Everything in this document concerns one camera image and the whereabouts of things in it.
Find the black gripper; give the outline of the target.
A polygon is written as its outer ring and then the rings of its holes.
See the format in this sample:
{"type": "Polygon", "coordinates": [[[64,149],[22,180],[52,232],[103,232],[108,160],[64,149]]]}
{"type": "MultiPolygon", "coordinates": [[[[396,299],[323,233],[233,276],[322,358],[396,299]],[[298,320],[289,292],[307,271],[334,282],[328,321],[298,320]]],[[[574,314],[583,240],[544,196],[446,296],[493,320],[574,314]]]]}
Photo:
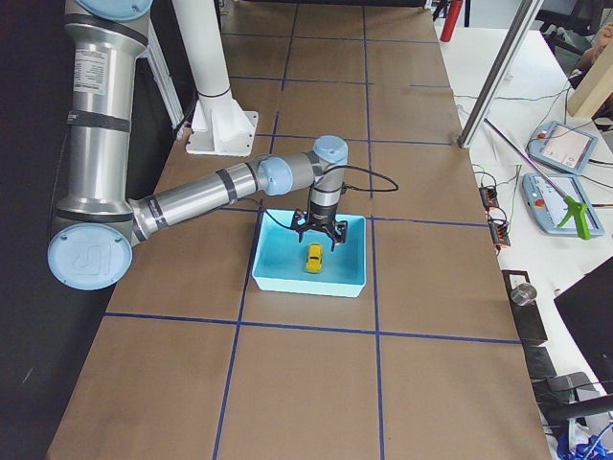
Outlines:
{"type": "Polygon", "coordinates": [[[290,229],[298,234],[302,242],[305,231],[314,230],[330,235],[331,250],[338,244],[344,244],[347,238],[348,222],[336,220],[337,205],[328,206],[309,203],[305,211],[296,209],[290,223],[290,229]]]}

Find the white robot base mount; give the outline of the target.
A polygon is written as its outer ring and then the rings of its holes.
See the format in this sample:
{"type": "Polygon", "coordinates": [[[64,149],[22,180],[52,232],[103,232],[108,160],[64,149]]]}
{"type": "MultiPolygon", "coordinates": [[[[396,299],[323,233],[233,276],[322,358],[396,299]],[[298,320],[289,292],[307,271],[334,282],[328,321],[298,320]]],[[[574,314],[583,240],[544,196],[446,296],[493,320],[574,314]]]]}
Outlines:
{"type": "Polygon", "coordinates": [[[250,155],[259,114],[243,110],[232,94],[215,3],[178,0],[172,5],[197,92],[187,152],[250,155]]]}

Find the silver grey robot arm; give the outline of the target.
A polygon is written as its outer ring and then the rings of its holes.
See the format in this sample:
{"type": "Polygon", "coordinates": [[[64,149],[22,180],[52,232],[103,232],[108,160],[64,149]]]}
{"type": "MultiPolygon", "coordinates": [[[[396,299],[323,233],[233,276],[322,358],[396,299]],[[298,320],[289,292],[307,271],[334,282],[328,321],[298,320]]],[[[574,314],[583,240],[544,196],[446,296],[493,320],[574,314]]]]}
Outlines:
{"type": "Polygon", "coordinates": [[[254,193],[283,196],[306,189],[309,203],[291,229],[344,242],[336,217],[349,148],[336,136],[312,150],[252,157],[257,116],[233,98],[216,9],[209,1],[173,5],[197,93],[197,151],[236,156],[239,163],[139,200],[125,195],[137,59],[147,50],[148,1],[69,1],[65,29],[75,42],[70,170],[67,195],[52,218],[47,259],[64,285],[96,290],[127,272],[134,245],[254,193]]]}

